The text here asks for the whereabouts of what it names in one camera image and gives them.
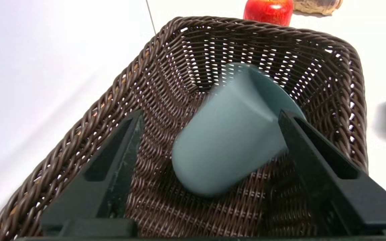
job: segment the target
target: brown wicker basket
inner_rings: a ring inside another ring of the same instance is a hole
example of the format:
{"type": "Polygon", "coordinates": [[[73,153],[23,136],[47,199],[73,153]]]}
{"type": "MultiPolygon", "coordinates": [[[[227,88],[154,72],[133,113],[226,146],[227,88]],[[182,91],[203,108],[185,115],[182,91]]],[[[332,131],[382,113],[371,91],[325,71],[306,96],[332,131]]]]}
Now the brown wicker basket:
{"type": "Polygon", "coordinates": [[[308,121],[367,171],[364,80],[351,45],[308,29],[234,18],[175,18],[13,194],[0,212],[0,241],[40,235],[46,206],[116,123],[140,108],[146,128],[126,216],[138,222],[142,236],[316,234],[286,157],[215,199],[187,192],[173,174],[174,138],[231,62],[255,64],[274,78],[308,121]]]}

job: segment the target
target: white table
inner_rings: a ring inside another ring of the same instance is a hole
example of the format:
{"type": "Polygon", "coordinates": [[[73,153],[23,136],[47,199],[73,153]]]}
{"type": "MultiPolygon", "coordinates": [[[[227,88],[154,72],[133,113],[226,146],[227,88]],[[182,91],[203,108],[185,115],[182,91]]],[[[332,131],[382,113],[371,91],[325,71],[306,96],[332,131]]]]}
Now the white table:
{"type": "MultiPolygon", "coordinates": [[[[176,16],[242,18],[245,1],[148,3],[159,31],[176,16]]],[[[386,139],[376,128],[386,102],[383,5],[345,0],[332,17],[294,15],[291,26],[343,38],[360,54],[369,171],[386,189],[386,139]]],[[[145,0],[0,0],[0,209],[153,35],[145,0]]]]}

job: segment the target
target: apple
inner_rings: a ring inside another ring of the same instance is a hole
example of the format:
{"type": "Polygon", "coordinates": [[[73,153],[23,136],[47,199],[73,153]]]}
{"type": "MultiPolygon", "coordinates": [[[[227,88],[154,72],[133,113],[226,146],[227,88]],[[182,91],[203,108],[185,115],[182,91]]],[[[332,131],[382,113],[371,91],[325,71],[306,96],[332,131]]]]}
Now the apple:
{"type": "Polygon", "coordinates": [[[248,0],[244,19],[288,26],[292,14],[293,0],[248,0]]]}

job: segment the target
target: woven basket wall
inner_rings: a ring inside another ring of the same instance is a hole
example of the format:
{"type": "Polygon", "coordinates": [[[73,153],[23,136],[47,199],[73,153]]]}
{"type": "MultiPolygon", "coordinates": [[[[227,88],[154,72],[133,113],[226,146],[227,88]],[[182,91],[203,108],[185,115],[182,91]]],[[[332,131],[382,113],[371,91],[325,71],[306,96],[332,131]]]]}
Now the woven basket wall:
{"type": "Polygon", "coordinates": [[[187,192],[172,171],[171,147],[177,133],[231,62],[254,64],[274,78],[307,120],[367,172],[364,80],[350,44],[308,29],[234,18],[175,18],[13,194],[0,213],[0,241],[40,235],[45,207],[116,123],[139,108],[146,129],[127,218],[138,222],[142,236],[316,234],[294,168],[285,157],[215,199],[187,192]]]}

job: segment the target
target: basket rim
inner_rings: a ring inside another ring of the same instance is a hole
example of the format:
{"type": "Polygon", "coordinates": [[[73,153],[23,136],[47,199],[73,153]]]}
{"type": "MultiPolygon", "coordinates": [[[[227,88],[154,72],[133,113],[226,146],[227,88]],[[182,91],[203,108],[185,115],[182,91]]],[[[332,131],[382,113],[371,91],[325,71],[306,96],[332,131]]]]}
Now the basket rim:
{"type": "MultiPolygon", "coordinates": [[[[53,148],[44,160],[42,160],[34,171],[26,178],[23,184],[14,192],[7,204],[0,212],[0,241],[5,240],[6,233],[9,233],[11,239],[15,232],[21,226],[17,223],[20,217],[26,218],[27,212],[30,209],[27,206],[30,203],[36,203],[39,192],[42,188],[48,188],[49,184],[57,176],[58,169],[60,169],[63,158],[66,158],[69,152],[74,149],[74,143],[80,143],[87,137],[87,133],[93,130],[99,122],[101,122],[106,114],[114,107],[114,105],[121,99],[123,93],[133,86],[133,82],[138,76],[144,72],[146,66],[152,63],[153,57],[156,56],[164,47],[161,43],[167,43],[174,32],[181,30],[188,26],[214,26],[214,27],[230,27],[234,30],[250,31],[257,33],[269,33],[282,36],[290,36],[313,42],[322,42],[334,46],[335,49],[340,50],[345,58],[344,62],[348,65],[345,68],[347,72],[351,73],[351,81],[356,84],[356,92],[359,92],[360,97],[354,96],[350,100],[356,102],[364,108],[364,113],[359,113],[357,117],[361,123],[363,132],[363,140],[358,139],[359,145],[366,148],[366,100],[364,98],[364,79],[363,70],[360,63],[360,58],[357,51],[346,41],[332,36],[324,32],[317,32],[310,29],[295,29],[289,26],[277,26],[269,23],[260,23],[252,20],[242,20],[238,18],[221,18],[221,17],[176,17],[169,21],[152,39],[145,44],[138,56],[114,79],[111,87],[101,95],[101,97],[91,105],[85,112],[83,117],[68,130],[66,135],[53,148]]],[[[363,169],[367,171],[367,151],[365,153],[363,169]]]]}

